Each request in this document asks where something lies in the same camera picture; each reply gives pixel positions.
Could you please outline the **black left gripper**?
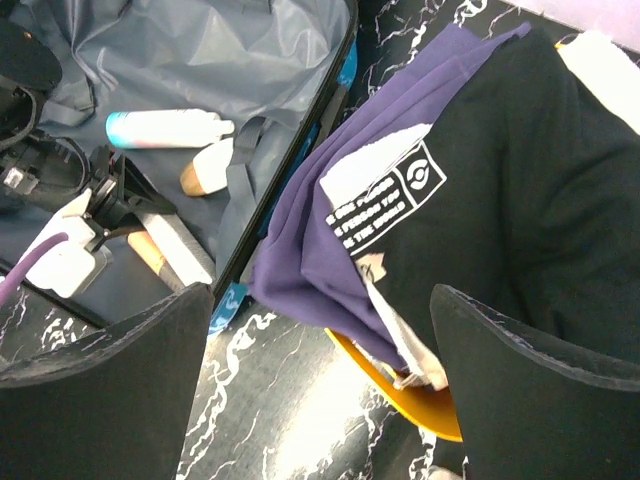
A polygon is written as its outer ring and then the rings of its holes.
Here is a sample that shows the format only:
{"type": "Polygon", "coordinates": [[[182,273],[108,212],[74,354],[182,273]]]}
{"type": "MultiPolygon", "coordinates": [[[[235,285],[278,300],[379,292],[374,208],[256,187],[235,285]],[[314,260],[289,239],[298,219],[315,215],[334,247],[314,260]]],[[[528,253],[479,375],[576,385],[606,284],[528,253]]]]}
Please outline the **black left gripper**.
{"type": "MultiPolygon", "coordinates": [[[[142,214],[172,215],[177,207],[124,155],[112,168],[115,187],[107,200],[107,228],[133,226],[142,214]]],[[[89,154],[73,140],[27,138],[1,152],[1,213],[28,205],[55,212],[108,174],[108,147],[89,154]]]]}

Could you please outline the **blue fish-print suitcase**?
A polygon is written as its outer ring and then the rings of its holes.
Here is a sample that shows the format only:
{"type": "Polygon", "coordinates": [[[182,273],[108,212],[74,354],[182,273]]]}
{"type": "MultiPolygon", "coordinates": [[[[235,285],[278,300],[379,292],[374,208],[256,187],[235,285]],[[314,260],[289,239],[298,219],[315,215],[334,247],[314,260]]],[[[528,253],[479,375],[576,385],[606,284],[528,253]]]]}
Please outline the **blue fish-print suitcase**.
{"type": "Polygon", "coordinates": [[[5,1],[1,269],[116,323],[239,279],[287,175],[342,111],[353,1],[5,1]]]}

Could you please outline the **small white jar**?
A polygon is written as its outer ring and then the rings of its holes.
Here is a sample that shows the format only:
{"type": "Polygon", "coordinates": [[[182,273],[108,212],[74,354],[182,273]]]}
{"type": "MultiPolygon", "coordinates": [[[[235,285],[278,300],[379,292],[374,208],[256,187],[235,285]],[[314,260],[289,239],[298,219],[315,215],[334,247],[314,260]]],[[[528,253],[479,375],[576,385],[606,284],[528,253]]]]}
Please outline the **small white jar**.
{"type": "Polygon", "coordinates": [[[227,187],[226,169],[234,153],[234,140],[225,138],[200,151],[183,169],[180,185],[190,197],[209,195],[227,187]]]}

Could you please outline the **white cosmetic tube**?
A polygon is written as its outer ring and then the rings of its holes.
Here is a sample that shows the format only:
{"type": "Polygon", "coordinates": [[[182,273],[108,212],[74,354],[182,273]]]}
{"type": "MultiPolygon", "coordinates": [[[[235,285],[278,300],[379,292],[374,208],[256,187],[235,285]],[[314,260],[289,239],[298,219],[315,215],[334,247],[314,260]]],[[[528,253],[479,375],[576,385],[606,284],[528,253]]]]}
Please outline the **white cosmetic tube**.
{"type": "Polygon", "coordinates": [[[215,282],[213,259],[177,214],[141,213],[137,218],[185,286],[215,282]]]}

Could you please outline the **white pink-tipped bottle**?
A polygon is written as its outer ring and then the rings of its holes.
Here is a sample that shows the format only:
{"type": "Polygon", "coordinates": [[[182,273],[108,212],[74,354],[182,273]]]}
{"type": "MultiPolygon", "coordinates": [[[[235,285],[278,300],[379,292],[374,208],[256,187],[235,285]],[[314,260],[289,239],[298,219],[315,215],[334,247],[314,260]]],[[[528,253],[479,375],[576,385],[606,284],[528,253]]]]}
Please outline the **white pink-tipped bottle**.
{"type": "Polygon", "coordinates": [[[206,147],[234,130],[233,121],[201,109],[114,112],[105,121],[108,140],[121,149],[206,147]]]}

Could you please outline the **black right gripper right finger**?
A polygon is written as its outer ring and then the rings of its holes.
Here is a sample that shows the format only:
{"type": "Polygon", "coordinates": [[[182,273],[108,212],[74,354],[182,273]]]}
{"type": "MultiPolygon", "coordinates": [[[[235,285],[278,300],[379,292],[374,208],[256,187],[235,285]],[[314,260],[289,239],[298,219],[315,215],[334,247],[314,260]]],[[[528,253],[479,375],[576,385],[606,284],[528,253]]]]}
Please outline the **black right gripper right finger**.
{"type": "Polygon", "coordinates": [[[638,365],[448,285],[430,312],[472,478],[638,478],[638,365]]]}

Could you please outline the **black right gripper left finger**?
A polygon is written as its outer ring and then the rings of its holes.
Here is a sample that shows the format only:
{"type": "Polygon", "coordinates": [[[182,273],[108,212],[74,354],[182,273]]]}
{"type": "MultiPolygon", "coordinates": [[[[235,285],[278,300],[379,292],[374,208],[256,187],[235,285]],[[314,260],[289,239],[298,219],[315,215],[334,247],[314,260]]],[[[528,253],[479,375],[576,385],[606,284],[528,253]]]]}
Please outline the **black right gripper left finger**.
{"type": "Polygon", "coordinates": [[[213,303],[193,284],[4,368],[2,478],[175,478],[213,303]]]}

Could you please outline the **white towel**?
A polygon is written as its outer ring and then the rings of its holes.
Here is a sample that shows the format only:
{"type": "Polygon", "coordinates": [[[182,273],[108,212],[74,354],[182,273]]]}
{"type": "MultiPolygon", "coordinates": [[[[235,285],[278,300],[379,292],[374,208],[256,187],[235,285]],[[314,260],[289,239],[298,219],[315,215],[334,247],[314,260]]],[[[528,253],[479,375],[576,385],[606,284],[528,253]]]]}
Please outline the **white towel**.
{"type": "MultiPolygon", "coordinates": [[[[639,67],[596,32],[578,35],[556,50],[568,69],[610,112],[639,130],[639,67]]],[[[433,124],[418,123],[390,133],[340,159],[319,179],[330,205],[340,206],[369,188],[417,145],[433,124]]]]}

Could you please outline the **orange plastic basket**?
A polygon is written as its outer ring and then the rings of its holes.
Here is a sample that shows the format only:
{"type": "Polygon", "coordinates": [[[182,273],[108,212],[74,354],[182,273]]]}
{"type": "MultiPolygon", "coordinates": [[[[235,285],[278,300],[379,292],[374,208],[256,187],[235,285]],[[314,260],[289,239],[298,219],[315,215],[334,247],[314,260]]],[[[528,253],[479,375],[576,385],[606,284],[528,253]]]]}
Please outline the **orange plastic basket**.
{"type": "Polygon", "coordinates": [[[386,377],[347,337],[331,329],[326,329],[325,333],[405,419],[435,434],[438,438],[457,443],[463,441],[454,402],[448,389],[440,391],[428,391],[423,387],[396,389],[393,386],[393,380],[400,378],[399,373],[384,365],[385,370],[390,374],[390,377],[386,377]]]}

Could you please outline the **purple garment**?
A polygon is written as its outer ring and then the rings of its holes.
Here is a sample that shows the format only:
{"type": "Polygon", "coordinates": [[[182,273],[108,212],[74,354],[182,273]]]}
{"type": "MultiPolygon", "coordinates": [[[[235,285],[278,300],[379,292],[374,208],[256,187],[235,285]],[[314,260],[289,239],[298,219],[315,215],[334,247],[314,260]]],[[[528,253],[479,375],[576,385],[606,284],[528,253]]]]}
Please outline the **purple garment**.
{"type": "Polygon", "coordinates": [[[350,253],[399,216],[392,166],[418,146],[445,106],[502,44],[529,24],[484,40],[446,26],[334,131],[281,194],[254,263],[251,295],[299,322],[328,328],[403,369],[350,253]]]}

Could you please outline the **black garment with label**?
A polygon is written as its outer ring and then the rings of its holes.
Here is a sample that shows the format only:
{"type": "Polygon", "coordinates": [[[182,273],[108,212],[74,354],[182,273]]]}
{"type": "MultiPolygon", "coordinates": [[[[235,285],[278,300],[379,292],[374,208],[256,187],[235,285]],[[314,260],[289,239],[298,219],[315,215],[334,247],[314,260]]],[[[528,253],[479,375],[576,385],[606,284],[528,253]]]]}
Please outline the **black garment with label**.
{"type": "Polygon", "coordinates": [[[384,299],[429,348],[438,284],[538,330],[639,359],[639,137],[540,30],[499,46],[392,169],[384,299]]]}

